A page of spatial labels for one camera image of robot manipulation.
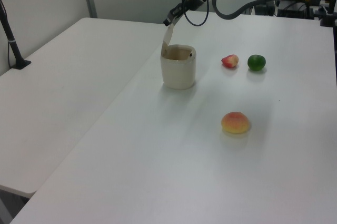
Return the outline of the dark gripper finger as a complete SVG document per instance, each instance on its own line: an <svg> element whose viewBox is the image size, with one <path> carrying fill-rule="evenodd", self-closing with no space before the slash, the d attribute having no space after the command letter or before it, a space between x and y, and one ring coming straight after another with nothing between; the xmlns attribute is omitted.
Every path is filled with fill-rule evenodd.
<svg viewBox="0 0 337 224"><path fill-rule="evenodd" d="M172 15L173 15L173 20L172 20L172 24L175 25L177 24L177 22L181 19L181 17L183 17L186 13L187 9L186 8L177 8L175 10L173 10Z"/></svg>
<svg viewBox="0 0 337 224"><path fill-rule="evenodd" d="M184 3L178 3L173 9L171 9L164 20L165 26L175 25L179 19L184 15L185 13L185 5Z"/></svg>

